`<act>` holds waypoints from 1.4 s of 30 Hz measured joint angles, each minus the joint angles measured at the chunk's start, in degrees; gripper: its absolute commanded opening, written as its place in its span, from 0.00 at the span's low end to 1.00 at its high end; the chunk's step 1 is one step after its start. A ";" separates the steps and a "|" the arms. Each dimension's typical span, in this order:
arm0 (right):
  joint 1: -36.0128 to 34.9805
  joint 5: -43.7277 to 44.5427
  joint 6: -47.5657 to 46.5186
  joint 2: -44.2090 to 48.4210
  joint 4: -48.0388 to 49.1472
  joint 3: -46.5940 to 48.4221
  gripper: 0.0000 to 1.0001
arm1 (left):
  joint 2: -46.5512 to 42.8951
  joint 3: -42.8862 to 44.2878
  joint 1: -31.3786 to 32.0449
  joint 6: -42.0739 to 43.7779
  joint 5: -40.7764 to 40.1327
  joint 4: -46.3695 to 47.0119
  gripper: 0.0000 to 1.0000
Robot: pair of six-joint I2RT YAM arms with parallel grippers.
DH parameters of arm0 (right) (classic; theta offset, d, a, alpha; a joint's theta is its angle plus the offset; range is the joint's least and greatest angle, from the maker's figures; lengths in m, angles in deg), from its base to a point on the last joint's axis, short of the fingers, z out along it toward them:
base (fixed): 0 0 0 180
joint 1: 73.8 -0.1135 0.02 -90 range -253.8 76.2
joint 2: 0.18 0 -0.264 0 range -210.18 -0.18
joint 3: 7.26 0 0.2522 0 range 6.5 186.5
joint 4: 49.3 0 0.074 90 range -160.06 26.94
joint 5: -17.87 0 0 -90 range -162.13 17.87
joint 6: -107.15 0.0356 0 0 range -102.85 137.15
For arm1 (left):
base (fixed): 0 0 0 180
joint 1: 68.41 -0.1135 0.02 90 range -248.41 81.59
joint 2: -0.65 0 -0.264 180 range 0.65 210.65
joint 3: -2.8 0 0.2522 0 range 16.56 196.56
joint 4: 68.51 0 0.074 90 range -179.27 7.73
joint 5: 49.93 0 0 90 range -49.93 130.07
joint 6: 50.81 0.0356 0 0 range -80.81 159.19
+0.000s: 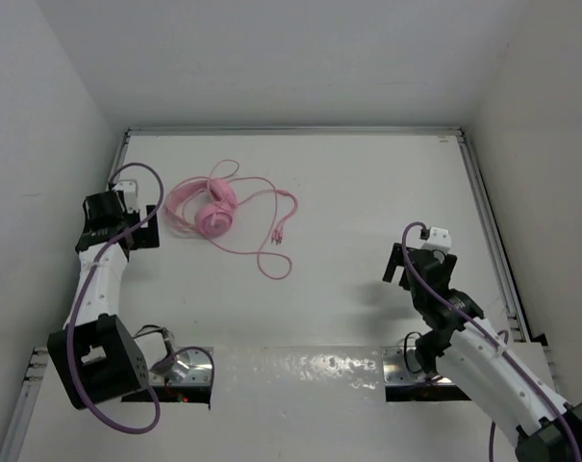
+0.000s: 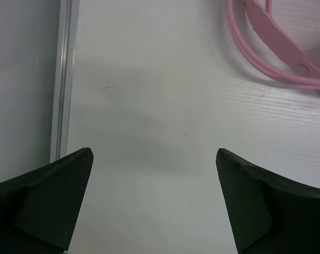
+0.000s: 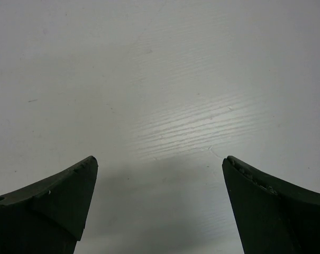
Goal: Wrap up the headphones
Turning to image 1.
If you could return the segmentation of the pink wired headphones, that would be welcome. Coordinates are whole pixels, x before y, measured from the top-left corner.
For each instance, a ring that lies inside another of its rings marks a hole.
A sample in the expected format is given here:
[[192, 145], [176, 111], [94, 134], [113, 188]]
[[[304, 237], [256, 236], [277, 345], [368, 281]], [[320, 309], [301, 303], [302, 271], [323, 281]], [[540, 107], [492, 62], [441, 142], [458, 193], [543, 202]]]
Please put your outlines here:
[[[224, 252], [253, 256], [261, 274], [270, 280], [284, 280], [292, 272], [292, 259], [283, 253], [267, 251], [265, 246], [283, 242], [285, 224], [298, 211], [299, 201], [294, 194], [275, 187], [263, 176], [239, 177], [239, 170], [238, 161], [224, 159], [217, 162], [209, 174], [181, 181], [166, 194], [162, 206], [163, 215], [168, 226], [177, 235], [197, 236]], [[232, 185], [244, 181], [261, 181], [266, 183], [266, 188], [239, 199]], [[258, 249], [238, 251], [219, 244], [217, 240], [232, 229], [240, 207], [265, 194], [273, 196], [274, 208], [270, 226]], [[288, 269], [281, 275], [273, 275], [265, 270], [262, 262], [264, 257], [282, 259], [287, 263]]]

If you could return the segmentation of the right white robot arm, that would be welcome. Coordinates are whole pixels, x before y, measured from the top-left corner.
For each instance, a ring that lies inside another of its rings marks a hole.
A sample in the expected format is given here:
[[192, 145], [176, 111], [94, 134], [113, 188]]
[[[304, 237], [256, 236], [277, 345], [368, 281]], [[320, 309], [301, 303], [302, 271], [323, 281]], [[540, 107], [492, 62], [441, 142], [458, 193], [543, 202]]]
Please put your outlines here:
[[384, 281], [402, 269], [428, 332], [416, 342], [426, 375], [451, 380], [500, 429], [519, 461], [582, 461], [582, 403], [558, 395], [502, 340], [481, 308], [449, 286], [456, 256], [396, 243]]

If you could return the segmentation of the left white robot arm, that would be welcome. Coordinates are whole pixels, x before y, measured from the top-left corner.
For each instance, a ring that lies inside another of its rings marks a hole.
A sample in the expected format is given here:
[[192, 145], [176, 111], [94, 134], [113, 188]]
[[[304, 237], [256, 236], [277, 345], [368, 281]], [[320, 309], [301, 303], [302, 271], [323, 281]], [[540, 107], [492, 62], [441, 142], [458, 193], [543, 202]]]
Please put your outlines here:
[[121, 181], [107, 192], [84, 200], [85, 224], [76, 244], [80, 260], [78, 292], [84, 292], [73, 335], [76, 370], [95, 404], [143, 390], [146, 362], [136, 341], [118, 316], [120, 285], [131, 251], [160, 246], [158, 222], [151, 218], [129, 237], [113, 244], [101, 258], [104, 244], [154, 210], [139, 206], [134, 180]]

